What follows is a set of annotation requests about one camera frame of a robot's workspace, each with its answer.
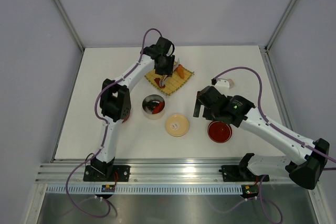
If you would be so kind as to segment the dark red meat slice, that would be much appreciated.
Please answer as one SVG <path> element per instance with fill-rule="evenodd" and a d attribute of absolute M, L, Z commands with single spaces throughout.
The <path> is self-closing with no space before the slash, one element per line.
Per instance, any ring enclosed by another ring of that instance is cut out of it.
<path fill-rule="evenodd" d="M 162 81 L 160 78 L 155 78 L 155 79 L 154 79 L 154 82 L 157 84 L 157 86 L 158 86 L 160 89 L 165 88 L 165 84 L 163 83 L 163 81 Z"/>

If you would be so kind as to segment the metal serving tongs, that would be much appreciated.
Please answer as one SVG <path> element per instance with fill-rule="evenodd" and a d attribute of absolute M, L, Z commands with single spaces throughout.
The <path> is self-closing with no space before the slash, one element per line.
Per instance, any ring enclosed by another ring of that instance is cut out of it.
<path fill-rule="evenodd" d="M 177 61 L 174 63 L 173 71 L 175 71 L 178 68 L 179 65 L 180 65 L 180 59 L 178 58 Z M 169 77 L 171 77 L 171 76 L 164 75 L 164 76 L 159 78 L 159 82 L 158 82 L 159 88 L 162 89 L 162 88 L 165 87 L 165 83 L 167 82 Z"/>

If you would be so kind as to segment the red sausage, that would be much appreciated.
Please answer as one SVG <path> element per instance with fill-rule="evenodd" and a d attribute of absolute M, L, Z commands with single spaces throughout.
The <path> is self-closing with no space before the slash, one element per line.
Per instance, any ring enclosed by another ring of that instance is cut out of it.
<path fill-rule="evenodd" d="M 160 113 L 164 109 L 164 106 L 165 106 L 164 102 L 157 103 L 152 111 L 152 114 Z"/>

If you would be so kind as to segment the black sea cucumber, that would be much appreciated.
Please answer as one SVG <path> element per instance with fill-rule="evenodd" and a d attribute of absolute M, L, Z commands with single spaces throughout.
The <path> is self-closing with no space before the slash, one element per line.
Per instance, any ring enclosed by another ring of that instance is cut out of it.
<path fill-rule="evenodd" d="M 149 114 L 152 114 L 152 111 L 157 103 L 159 102 L 155 100 L 148 100 L 148 101 L 144 101 L 142 106 L 143 106 L 144 111 L 146 111 Z"/>

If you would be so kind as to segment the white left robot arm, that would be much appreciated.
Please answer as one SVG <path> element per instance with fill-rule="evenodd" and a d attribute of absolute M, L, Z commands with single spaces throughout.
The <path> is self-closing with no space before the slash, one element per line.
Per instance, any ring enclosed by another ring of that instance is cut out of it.
<path fill-rule="evenodd" d="M 120 126 L 131 112 L 130 93 L 139 81 L 154 70 L 161 76 L 171 76 L 175 56 L 174 44 L 159 37 L 156 44 L 141 49 L 140 58 L 115 80 L 105 79 L 102 90 L 96 98 L 95 115 L 102 120 L 102 142 L 86 164 L 85 182 L 111 182 L 121 179 L 128 181 L 128 166 L 114 165 Z"/>

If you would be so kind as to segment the beige steel lunch container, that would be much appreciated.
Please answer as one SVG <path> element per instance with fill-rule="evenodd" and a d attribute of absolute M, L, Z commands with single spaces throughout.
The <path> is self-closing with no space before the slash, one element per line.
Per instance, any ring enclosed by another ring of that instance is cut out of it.
<path fill-rule="evenodd" d="M 165 100 L 162 96 L 152 94 L 142 101 L 142 111 L 146 118 L 150 120 L 160 119 L 165 111 Z"/>

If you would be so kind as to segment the red-based steel lunch container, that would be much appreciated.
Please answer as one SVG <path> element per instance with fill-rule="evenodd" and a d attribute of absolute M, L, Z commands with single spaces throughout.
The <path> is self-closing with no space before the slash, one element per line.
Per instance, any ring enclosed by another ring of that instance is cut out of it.
<path fill-rule="evenodd" d="M 127 115 L 125 116 L 125 118 L 123 119 L 122 123 L 126 122 L 128 120 L 128 118 L 130 117 L 131 114 L 131 110 L 128 111 Z"/>

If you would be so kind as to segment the orange fried chicken piece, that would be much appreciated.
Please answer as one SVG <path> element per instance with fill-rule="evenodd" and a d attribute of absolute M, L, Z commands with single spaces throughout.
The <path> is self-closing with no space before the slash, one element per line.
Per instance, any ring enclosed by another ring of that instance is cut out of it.
<path fill-rule="evenodd" d="M 184 75 L 184 67 L 179 64 L 176 69 L 175 69 L 176 73 L 178 74 L 178 76 L 181 78 L 181 79 L 184 79 L 185 78 L 185 75 Z"/>

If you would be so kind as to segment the woven bamboo tray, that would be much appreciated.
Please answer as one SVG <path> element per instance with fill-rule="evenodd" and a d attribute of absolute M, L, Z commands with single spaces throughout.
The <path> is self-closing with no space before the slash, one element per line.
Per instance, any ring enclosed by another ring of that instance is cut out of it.
<path fill-rule="evenodd" d="M 184 75 L 185 78 L 181 79 L 176 73 L 176 71 L 174 71 L 173 75 L 168 78 L 167 82 L 165 83 L 165 88 L 163 89 L 160 89 L 154 82 L 155 78 L 162 77 L 161 75 L 155 74 L 155 70 L 148 72 L 144 77 L 159 92 L 161 92 L 165 96 L 170 96 L 177 90 L 179 90 L 183 85 L 185 85 L 189 81 L 189 79 L 194 75 L 194 72 L 191 72 L 188 69 L 184 68 Z"/>

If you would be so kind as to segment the cream round lid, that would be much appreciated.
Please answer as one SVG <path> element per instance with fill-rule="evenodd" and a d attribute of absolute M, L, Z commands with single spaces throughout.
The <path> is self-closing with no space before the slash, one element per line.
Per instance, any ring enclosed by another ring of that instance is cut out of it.
<path fill-rule="evenodd" d="M 169 116 L 165 121 L 165 130 L 169 135 L 174 137 L 180 137 L 185 135 L 190 128 L 190 123 L 182 114 L 173 114 Z"/>

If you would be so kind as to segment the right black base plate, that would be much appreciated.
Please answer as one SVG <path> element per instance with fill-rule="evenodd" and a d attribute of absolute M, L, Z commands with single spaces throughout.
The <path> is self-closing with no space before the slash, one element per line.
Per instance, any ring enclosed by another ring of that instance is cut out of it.
<path fill-rule="evenodd" d="M 218 170 L 224 182 L 259 182 L 262 175 L 256 176 L 246 168 L 239 168 L 238 165 L 222 165 Z"/>

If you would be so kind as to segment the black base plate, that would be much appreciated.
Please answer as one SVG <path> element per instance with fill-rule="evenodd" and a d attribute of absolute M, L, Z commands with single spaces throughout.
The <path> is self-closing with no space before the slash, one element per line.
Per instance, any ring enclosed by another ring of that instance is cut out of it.
<path fill-rule="evenodd" d="M 128 182 L 130 177 L 130 166 L 114 165 L 111 173 L 104 174 L 91 166 L 85 167 L 83 175 L 84 182 Z"/>
<path fill-rule="evenodd" d="M 218 170 L 224 182 L 259 182 L 262 175 L 256 176 L 246 168 L 239 168 L 238 165 L 222 165 Z"/>

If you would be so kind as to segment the left aluminium frame post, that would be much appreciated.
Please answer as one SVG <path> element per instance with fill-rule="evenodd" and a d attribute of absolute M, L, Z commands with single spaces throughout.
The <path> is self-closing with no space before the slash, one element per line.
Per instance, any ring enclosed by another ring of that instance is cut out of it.
<path fill-rule="evenodd" d="M 85 51 L 85 46 L 83 45 L 82 40 L 80 39 L 80 36 L 78 35 L 72 21 L 70 20 L 68 13 L 62 3 L 61 0 L 51 0 L 54 4 L 60 18 L 62 19 L 63 23 L 65 24 L 70 36 L 72 37 L 73 41 L 77 45 L 80 52 L 83 54 Z"/>

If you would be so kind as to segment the aluminium mounting rail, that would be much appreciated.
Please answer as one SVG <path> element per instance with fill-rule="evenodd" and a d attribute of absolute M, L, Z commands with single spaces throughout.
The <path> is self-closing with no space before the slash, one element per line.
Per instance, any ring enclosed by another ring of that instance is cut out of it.
<path fill-rule="evenodd" d="M 239 158 L 154 158 L 116 159 L 116 165 L 130 166 L 131 184 L 222 184 L 219 170 L 223 165 L 237 165 Z M 36 184 L 64 184 L 71 173 L 71 184 L 83 182 L 85 167 L 75 169 L 80 159 L 56 160 L 42 163 L 38 168 Z"/>

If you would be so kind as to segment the right aluminium frame post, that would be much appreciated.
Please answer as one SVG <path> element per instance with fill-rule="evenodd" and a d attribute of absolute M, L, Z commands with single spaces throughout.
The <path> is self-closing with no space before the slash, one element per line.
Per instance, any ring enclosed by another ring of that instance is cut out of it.
<path fill-rule="evenodd" d="M 284 28 L 287 19 L 290 17 L 295 6 L 298 4 L 299 0 L 289 0 L 288 4 L 285 7 L 284 12 L 281 14 L 279 21 L 277 22 L 270 38 L 268 39 L 266 45 L 264 46 L 265 52 L 269 53 L 275 41 L 277 40 L 281 30 Z"/>

